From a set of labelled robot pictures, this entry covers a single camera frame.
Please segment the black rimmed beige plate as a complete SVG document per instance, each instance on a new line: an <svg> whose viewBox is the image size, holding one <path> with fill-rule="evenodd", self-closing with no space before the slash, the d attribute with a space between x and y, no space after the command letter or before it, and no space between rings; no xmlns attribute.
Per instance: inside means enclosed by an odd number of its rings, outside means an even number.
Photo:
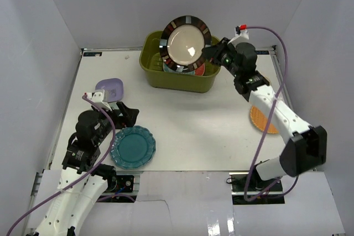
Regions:
<svg viewBox="0 0 354 236"><path fill-rule="evenodd" d="M193 72L205 63L202 49L212 45L206 23L193 15L173 19L163 30L159 41L164 66L176 73Z"/></svg>

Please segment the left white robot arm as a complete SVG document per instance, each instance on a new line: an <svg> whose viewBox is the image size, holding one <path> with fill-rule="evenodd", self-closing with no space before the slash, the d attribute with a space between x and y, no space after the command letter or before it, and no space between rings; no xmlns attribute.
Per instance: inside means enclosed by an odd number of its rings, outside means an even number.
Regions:
<svg viewBox="0 0 354 236"><path fill-rule="evenodd" d="M109 134L135 125L138 109L92 106L77 119L62 162L56 196L33 235L78 235L94 204L117 184L113 166L102 163L100 145Z"/></svg>

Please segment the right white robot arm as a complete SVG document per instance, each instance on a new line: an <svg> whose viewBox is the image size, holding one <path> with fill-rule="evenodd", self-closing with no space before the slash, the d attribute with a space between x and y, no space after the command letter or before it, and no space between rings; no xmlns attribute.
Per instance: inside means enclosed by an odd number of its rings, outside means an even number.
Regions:
<svg viewBox="0 0 354 236"><path fill-rule="evenodd" d="M224 38L216 45L203 48L202 54L210 63L229 71L237 92L270 118L285 143L278 157L255 165L249 178L254 190L263 191L271 179L285 175L296 177L326 162L326 130L322 126L313 127L276 97L269 81L256 69L258 56L252 44L233 46Z"/></svg>

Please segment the olive green plastic bin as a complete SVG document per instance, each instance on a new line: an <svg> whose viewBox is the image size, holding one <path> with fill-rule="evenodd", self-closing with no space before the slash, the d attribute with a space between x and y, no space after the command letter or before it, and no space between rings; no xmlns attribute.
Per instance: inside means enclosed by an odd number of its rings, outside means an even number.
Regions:
<svg viewBox="0 0 354 236"><path fill-rule="evenodd" d="M155 31L146 37L140 53L139 64L152 87L205 93L211 89L220 67L205 63L204 74L176 74L163 70L163 60L159 53L161 31Z"/></svg>

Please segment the teal scalloped plate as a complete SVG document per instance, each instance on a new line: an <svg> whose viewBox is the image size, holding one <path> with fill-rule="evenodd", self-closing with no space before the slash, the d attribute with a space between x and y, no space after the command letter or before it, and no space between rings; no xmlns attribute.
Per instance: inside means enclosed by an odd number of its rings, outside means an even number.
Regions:
<svg viewBox="0 0 354 236"><path fill-rule="evenodd" d="M155 152L156 141L152 133L145 127L135 125L116 133L110 155L119 168L133 170L148 164Z"/></svg>

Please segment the lavender square dish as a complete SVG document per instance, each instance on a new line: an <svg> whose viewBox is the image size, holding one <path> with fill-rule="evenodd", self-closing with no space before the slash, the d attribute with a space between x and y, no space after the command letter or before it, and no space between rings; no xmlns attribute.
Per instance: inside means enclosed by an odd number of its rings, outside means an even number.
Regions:
<svg viewBox="0 0 354 236"><path fill-rule="evenodd" d="M107 94L107 102L121 101L124 95L123 82L119 78L108 78L99 81L96 90L104 90Z"/></svg>

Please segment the orange woven round plate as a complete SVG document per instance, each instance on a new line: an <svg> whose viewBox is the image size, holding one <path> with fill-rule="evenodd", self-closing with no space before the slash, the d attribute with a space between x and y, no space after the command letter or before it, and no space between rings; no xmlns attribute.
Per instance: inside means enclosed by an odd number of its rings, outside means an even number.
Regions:
<svg viewBox="0 0 354 236"><path fill-rule="evenodd" d="M250 108L250 120L252 122L252 124L261 132L264 132L267 122L268 122L268 118L255 106L252 106ZM267 130L268 134L279 134L279 131L276 129L276 127L273 124L270 124L268 130Z"/></svg>

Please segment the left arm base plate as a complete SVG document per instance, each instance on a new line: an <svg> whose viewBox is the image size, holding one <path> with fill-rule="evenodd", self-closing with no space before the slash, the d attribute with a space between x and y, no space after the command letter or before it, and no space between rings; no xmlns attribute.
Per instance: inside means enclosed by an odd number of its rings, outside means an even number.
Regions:
<svg viewBox="0 0 354 236"><path fill-rule="evenodd" d="M103 193L132 193L134 191L134 179L133 175L110 176L107 179L108 187Z"/></svg>

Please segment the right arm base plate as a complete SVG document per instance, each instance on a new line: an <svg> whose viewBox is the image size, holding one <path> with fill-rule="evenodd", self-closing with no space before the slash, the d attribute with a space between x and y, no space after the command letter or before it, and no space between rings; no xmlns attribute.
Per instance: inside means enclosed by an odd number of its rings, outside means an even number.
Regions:
<svg viewBox="0 0 354 236"><path fill-rule="evenodd" d="M248 176L248 172L230 172L229 177L226 179L226 183L231 186L232 196L237 199L244 199L244 190L246 187L246 179ZM261 179L257 179L255 175L253 175L250 179L247 196L252 197L265 190L268 186L270 186L274 181L276 183L269 188L267 191L263 192L258 198L263 199L267 197L276 197L283 194L283 186L280 180L278 179L270 179L267 181L263 181Z"/></svg>

